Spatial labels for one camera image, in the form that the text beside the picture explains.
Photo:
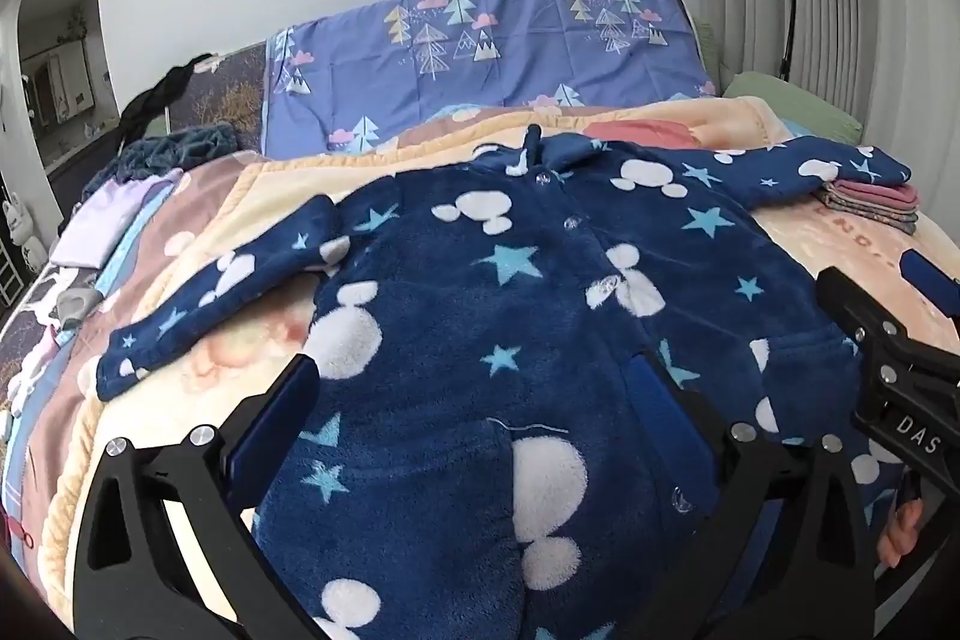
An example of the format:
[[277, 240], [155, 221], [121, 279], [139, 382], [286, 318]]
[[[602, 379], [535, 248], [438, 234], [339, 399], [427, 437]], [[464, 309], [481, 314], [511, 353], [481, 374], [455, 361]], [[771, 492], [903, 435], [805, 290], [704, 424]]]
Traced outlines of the person right hand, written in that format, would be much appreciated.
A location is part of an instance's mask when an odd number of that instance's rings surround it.
[[882, 564], [895, 569], [901, 559], [916, 548], [923, 510], [923, 500], [913, 498], [893, 512], [877, 542], [878, 560]]

